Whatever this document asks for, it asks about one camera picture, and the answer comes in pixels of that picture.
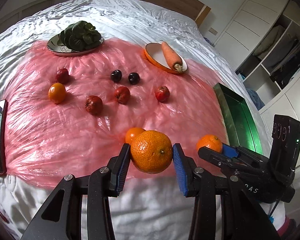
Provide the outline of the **dark plum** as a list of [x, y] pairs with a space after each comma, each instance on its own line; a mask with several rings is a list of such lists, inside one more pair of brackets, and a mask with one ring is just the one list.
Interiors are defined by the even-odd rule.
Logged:
[[122, 79], [122, 72], [121, 70], [114, 70], [111, 75], [110, 75], [110, 79], [114, 82], [114, 83], [119, 83]]
[[132, 72], [128, 76], [128, 81], [131, 85], [137, 85], [140, 82], [140, 76], [136, 72]]

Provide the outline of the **pink plastic sheet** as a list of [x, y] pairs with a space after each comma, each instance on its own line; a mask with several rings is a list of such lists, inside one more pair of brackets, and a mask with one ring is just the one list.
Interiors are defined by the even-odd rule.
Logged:
[[[186, 74], [167, 73], [146, 59], [140, 45], [118, 38], [110, 38], [92, 53], [77, 57], [56, 56], [44, 41], [35, 42], [4, 93], [8, 101], [8, 174], [47, 188], [56, 186], [69, 173], [89, 175], [118, 154], [132, 127], [166, 134], [193, 158], [197, 157], [196, 143], [201, 136], [214, 134], [227, 142], [213, 91], [221, 82], [219, 73], [191, 59], [186, 63]], [[48, 91], [57, 83], [56, 74], [62, 68], [68, 70], [70, 80], [64, 84], [65, 100], [55, 104]], [[117, 69], [122, 79], [114, 83], [110, 75]], [[140, 76], [137, 85], [128, 81], [132, 72]], [[120, 86], [130, 91], [125, 105], [114, 96]], [[166, 102], [155, 97], [160, 86], [170, 91]], [[103, 110], [98, 115], [85, 110], [90, 95], [102, 99]]]

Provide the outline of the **white wardrobe shelving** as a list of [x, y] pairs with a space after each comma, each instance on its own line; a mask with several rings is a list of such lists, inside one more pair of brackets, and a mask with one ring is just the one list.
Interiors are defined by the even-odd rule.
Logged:
[[293, 0], [245, 0], [215, 48], [255, 94], [267, 133], [276, 114], [300, 121], [300, 8]]

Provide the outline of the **dark red apple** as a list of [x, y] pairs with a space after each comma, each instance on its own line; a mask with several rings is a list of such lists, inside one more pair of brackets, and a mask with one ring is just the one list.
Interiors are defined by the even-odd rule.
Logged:
[[56, 74], [56, 80], [58, 83], [61, 84], [66, 84], [69, 82], [70, 80], [70, 75], [69, 72], [66, 68], [62, 68], [60, 70], [58, 70], [57, 74]]
[[103, 110], [102, 99], [95, 95], [88, 96], [85, 101], [85, 110], [92, 115], [100, 114]]

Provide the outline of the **silver plate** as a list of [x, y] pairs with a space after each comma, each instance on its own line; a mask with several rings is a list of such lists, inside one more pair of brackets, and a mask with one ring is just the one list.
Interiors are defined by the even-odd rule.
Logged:
[[90, 52], [95, 51], [101, 44], [104, 42], [104, 38], [101, 38], [98, 42], [97, 47], [90, 49], [90, 50], [84, 50], [84, 51], [74, 51], [69, 49], [67, 46], [65, 46], [60, 38], [59, 35], [53, 36], [51, 39], [48, 40], [46, 46], [49, 51], [51, 51], [53, 54], [57, 56], [63, 56], [63, 57], [72, 57], [72, 56], [81, 56], [88, 54]]

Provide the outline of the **blue towel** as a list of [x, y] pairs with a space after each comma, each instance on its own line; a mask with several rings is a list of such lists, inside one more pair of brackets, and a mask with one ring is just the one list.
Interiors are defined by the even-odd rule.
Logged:
[[247, 90], [247, 93], [249, 94], [252, 102], [254, 103], [255, 107], [257, 108], [257, 110], [259, 111], [260, 109], [262, 109], [265, 106], [265, 104], [261, 100], [261, 98], [259, 97], [257, 92], [250, 88], [247, 88], [246, 90]]

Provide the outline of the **smooth orange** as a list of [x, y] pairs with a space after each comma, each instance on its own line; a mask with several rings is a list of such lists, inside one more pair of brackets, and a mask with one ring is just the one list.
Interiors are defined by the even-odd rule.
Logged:
[[50, 101], [55, 104], [62, 103], [66, 97], [66, 89], [64, 85], [61, 83], [54, 83], [48, 91], [48, 97]]

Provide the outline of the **small orange mandarin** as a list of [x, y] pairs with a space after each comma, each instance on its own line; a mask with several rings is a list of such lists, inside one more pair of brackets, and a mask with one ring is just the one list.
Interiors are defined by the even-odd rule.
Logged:
[[196, 143], [197, 151], [201, 147], [207, 147], [217, 153], [222, 153], [223, 150], [223, 144], [221, 140], [213, 134], [207, 134], [198, 140], [198, 142]]

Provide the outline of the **green metal tray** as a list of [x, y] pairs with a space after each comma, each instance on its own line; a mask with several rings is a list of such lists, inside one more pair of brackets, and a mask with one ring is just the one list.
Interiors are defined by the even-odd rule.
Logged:
[[229, 144], [263, 154], [257, 127], [245, 99], [221, 83], [213, 89], [222, 111]]

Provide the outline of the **green leafy vegetable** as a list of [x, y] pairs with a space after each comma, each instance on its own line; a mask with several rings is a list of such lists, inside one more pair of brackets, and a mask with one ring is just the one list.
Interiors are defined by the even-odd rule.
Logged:
[[62, 44], [73, 51], [86, 51], [96, 48], [102, 43], [102, 36], [95, 26], [86, 21], [78, 21], [69, 25], [59, 33]]

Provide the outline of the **orange rimmed white plate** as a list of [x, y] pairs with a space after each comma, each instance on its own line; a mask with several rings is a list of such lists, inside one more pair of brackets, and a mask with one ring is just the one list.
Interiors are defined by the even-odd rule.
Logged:
[[177, 55], [180, 57], [180, 59], [182, 61], [181, 71], [177, 71], [173, 68], [170, 68], [165, 60], [164, 54], [161, 49], [161, 44], [159, 44], [159, 43], [146, 44], [143, 52], [151, 64], [153, 64], [154, 66], [158, 67], [159, 69], [164, 70], [170, 74], [180, 75], [180, 74], [184, 74], [188, 71], [188, 66], [187, 66], [186, 61], [178, 53], [177, 53]]

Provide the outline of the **large orange mandarin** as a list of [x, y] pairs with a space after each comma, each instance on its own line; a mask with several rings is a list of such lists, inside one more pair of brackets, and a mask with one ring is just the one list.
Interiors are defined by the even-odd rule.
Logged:
[[172, 151], [169, 137], [155, 130], [142, 132], [130, 145], [134, 166], [139, 171], [149, 174], [166, 170], [172, 162]]

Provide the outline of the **orange carrot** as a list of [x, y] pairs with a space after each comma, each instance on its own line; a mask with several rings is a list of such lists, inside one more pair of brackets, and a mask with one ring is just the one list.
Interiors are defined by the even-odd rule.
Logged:
[[168, 45], [167, 42], [162, 41], [161, 49], [167, 65], [177, 72], [183, 72], [183, 62], [181, 57]]

